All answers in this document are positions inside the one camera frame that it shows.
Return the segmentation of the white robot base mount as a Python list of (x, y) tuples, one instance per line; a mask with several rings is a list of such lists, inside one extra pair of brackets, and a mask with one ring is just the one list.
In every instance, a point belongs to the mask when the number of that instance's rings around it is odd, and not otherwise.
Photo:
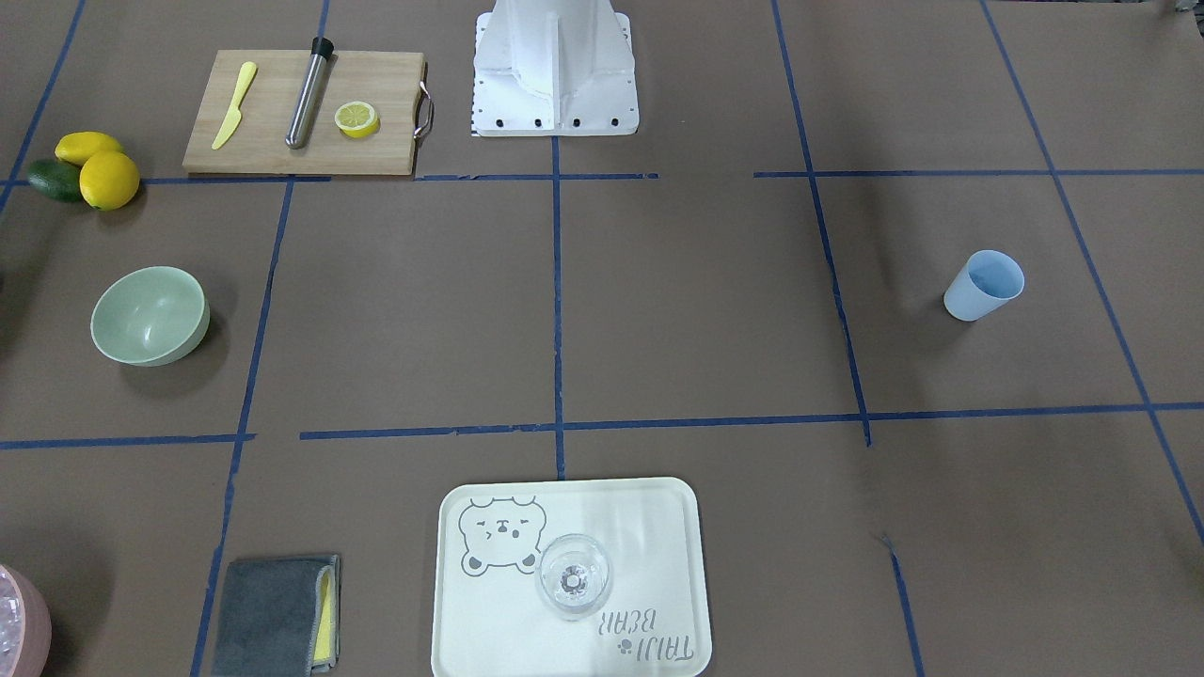
[(610, 1), (498, 1), (476, 19), (470, 133), (626, 136), (641, 129), (628, 16)]

